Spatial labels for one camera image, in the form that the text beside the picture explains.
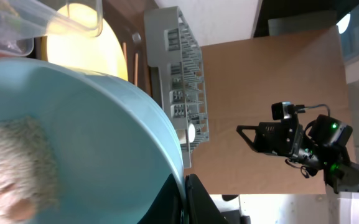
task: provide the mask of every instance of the gray dish drying rack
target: gray dish drying rack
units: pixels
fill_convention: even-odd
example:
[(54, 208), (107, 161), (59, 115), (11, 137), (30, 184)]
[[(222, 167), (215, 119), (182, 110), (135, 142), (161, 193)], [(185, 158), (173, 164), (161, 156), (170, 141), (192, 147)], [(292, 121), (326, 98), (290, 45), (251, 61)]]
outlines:
[[(190, 168), (191, 153), (210, 137), (201, 48), (178, 7), (147, 11), (144, 23), (152, 95), (174, 128), (185, 130), (187, 143), (180, 146)], [(191, 143), (190, 123), (196, 129)]]

